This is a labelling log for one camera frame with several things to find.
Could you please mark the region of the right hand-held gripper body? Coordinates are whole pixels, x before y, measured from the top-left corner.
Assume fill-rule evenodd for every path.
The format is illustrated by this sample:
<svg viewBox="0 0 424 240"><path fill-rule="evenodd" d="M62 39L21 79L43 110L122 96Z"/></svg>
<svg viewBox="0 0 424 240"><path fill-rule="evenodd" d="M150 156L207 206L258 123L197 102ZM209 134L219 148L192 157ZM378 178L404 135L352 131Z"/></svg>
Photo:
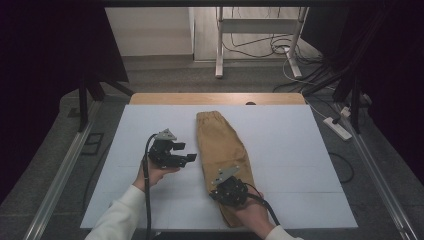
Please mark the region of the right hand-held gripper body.
<svg viewBox="0 0 424 240"><path fill-rule="evenodd" d="M241 179L235 177L239 170L239 166L219 169L211 182L214 189L210 191L209 196L222 205L243 205L247 200L248 187Z"/></svg>

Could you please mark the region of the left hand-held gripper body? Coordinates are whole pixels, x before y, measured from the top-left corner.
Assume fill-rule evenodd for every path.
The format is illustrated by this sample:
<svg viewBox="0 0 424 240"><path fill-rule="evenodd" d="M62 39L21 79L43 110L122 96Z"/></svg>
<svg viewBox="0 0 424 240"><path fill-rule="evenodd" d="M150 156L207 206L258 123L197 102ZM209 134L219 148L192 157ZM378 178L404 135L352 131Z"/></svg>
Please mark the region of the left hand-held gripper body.
<svg viewBox="0 0 424 240"><path fill-rule="evenodd" d="M154 136L153 145L148 151L150 160L161 168L177 168L184 167L186 163L183 161L182 155L173 155L171 153L173 143L177 142L177 137L169 130L165 129Z"/></svg>

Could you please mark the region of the tan pants with patches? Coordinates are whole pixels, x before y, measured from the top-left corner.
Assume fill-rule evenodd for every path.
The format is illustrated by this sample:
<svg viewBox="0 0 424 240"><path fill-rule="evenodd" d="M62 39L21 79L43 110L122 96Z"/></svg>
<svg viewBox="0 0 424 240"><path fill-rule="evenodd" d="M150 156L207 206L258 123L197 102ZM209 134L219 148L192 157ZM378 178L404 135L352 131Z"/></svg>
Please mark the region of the tan pants with patches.
<svg viewBox="0 0 424 240"><path fill-rule="evenodd" d="M218 111L196 114L197 145L207 192L216 187L212 181L219 169L239 166L236 177L255 185L247 150L230 123Z"/></svg>

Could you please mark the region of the person's left hand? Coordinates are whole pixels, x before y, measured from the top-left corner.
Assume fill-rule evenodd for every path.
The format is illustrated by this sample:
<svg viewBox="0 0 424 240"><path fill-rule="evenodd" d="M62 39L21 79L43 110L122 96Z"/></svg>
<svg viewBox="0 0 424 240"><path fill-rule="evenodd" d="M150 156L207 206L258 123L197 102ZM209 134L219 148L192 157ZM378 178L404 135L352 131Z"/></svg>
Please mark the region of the person's left hand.
<svg viewBox="0 0 424 240"><path fill-rule="evenodd" d="M179 168L160 168L149 161L147 168L140 165L137 176L132 185L145 192L147 187L156 185L165 175L176 173L178 171Z"/></svg>

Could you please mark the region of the person's right hand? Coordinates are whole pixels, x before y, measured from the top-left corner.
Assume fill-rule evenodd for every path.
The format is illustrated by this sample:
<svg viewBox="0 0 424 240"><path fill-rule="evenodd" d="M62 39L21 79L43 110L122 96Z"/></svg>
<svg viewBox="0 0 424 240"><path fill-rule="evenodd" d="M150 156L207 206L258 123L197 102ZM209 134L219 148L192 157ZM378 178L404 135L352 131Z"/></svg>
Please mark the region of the person's right hand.
<svg viewBox="0 0 424 240"><path fill-rule="evenodd" d="M270 222L267 209L255 199L248 199L244 205L233 208L231 212L249 230L261 239L274 229Z"/></svg>

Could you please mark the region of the wooden table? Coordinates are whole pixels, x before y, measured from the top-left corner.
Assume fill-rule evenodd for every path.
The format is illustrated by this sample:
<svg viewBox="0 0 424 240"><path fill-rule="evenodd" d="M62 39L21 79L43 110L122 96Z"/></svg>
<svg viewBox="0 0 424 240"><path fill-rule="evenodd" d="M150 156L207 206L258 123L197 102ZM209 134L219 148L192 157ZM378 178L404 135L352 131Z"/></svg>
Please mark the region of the wooden table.
<svg viewBox="0 0 424 240"><path fill-rule="evenodd" d="M136 93L130 105L305 105L299 93Z"/></svg>

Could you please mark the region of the black stand legs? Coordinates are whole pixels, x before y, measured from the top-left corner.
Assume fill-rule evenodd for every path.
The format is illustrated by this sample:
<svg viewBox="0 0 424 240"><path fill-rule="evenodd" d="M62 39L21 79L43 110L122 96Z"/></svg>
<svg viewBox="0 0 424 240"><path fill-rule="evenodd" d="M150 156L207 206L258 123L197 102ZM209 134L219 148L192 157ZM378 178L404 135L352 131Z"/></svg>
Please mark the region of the black stand legs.
<svg viewBox="0 0 424 240"><path fill-rule="evenodd" d="M127 96L132 96L134 91L120 84L118 81L114 81L105 75L94 73L88 76L83 76L79 80L79 109L80 109L80 125L79 132L82 132L88 125L88 104L87 94L90 94L94 101L102 101L106 96L106 93L101 86L104 82L107 85L117 89Z"/></svg>
<svg viewBox="0 0 424 240"><path fill-rule="evenodd" d="M335 102L342 102L348 96L351 96L350 124L355 132L359 134L360 83L358 77L353 74L345 74L341 78L335 92L333 93L333 100Z"/></svg>

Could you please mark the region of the long white power strip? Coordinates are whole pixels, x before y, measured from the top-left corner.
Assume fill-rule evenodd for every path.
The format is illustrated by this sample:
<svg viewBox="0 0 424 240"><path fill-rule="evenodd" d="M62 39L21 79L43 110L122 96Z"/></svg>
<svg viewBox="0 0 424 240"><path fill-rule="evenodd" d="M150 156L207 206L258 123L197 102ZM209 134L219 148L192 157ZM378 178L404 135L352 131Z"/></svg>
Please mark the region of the long white power strip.
<svg viewBox="0 0 424 240"><path fill-rule="evenodd" d="M343 141L348 141L352 138L352 135L338 123L338 119L328 117L323 120L323 123L327 127L329 127L336 135L338 135Z"/></svg>

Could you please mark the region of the black curtain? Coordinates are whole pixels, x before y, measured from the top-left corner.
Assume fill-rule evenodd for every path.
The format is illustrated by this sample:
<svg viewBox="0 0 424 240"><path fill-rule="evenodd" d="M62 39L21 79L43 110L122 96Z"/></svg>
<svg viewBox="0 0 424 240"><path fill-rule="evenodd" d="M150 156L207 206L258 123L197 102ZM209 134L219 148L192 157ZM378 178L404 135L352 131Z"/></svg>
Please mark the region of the black curtain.
<svg viewBox="0 0 424 240"><path fill-rule="evenodd" d="M333 99L343 101L359 84L371 99L368 113L424 184L424 0L386 0L353 76L344 76ZM346 68L366 41L379 8L312 7L301 38L334 70Z"/></svg>
<svg viewBox="0 0 424 240"><path fill-rule="evenodd" d="M38 0L0 0L0 203L11 192L59 112L81 85L128 77L105 8Z"/></svg>

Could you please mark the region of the black rectangular floor frame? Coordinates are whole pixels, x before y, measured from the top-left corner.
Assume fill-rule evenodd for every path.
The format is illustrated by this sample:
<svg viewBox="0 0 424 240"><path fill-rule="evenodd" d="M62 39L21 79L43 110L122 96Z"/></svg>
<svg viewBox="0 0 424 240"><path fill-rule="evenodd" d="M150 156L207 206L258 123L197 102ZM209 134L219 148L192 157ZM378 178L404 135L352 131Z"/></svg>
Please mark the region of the black rectangular floor frame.
<svg viewBox="0 0 424 240"><path fill-rule="evenodd" d="M86 156L97 155L102 145L103 138L103 133L90 133L84 143L81 154Z"/></svg>

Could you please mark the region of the white metal stand frame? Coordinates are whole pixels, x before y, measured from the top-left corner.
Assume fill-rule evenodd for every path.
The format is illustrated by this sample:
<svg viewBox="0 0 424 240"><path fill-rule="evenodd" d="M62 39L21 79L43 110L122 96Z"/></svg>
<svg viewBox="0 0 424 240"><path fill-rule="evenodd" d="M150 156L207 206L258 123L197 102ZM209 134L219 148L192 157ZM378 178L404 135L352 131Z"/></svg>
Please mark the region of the white metal stand frame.
<svg viewBox="0 0 424 240"><path fill-rule="evenodd" d="M216 20L218 30L217 54L215 77L220 79L223 77L223 36L225 34L289 34L292 36L289 47L285 47L285 55L293 76L296 79L302 77L302 73L295 60L295 50L300 38L308 7L300 7L298 17L296 19L284 18L248 18L248 19L225 19L224 8L216 8Z"/></svg>

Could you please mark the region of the metal floor rail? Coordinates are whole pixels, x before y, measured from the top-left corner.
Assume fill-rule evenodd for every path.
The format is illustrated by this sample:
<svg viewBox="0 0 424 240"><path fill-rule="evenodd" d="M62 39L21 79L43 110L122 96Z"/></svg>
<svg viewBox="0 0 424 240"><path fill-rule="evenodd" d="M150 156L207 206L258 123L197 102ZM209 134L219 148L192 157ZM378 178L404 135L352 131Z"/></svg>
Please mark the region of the metal floor rail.
<svg viewBox="0 0 424 240"><path fill-rule="evenodd" d="M401 205L400 200L395 195L383 172L379 168L376 158L366 144L363 135L354 129L347 117L341 116L341 121L345 128L351 133L352 141L358 154L401 238L403 240L422 240L421 235L413 225L404 207Z"/></svg>
<svg viewBox="0 0 424 240"><path fill-rule="evenodd" d="M88 123L80 132L76 133L23 240L41 239L102 105L101 101L91 103L88 111Z"/></svg>

